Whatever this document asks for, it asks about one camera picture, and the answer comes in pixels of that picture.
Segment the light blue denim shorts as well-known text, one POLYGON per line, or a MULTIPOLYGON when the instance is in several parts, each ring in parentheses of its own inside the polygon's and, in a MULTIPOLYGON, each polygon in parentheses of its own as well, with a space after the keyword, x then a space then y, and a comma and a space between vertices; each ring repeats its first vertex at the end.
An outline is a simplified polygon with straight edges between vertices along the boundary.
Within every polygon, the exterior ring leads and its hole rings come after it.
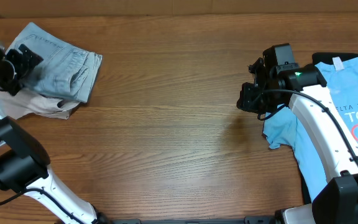
POLYGON ((42 57, 32 72, 20 79, 22 86, 48 97, 87 103, 103 56, 90 52, 29 23, 9 46, 26 46, 42 57))

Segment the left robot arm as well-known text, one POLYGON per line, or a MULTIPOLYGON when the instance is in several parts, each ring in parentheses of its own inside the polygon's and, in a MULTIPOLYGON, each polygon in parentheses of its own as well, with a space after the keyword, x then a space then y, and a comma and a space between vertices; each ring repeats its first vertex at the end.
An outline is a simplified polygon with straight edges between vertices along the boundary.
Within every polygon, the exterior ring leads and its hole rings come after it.
MULTIPOLYGON (((8 53, 0 47, 0 91, 17 94, 19 79, 42 60, 25 45, 8 53)), ((0 206, 26 195, 49 209, 63 223, 110 223, 109 218, 79 198, 55 175, 44 147, 5 114, 1 100, 0 190, 15 193, 0 202, 0 206)))

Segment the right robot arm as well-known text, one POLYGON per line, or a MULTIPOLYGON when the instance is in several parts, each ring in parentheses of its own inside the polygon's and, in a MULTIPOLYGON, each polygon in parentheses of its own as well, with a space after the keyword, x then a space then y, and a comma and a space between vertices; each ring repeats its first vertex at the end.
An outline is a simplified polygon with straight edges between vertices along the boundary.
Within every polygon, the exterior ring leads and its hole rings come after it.
POLYGON ((358 55, 315 53, 301 67, 289 44, 263 52, 237 107, 255 113, 272 147, 293 149, 304 205, 246 223, 358 223, 358 55))

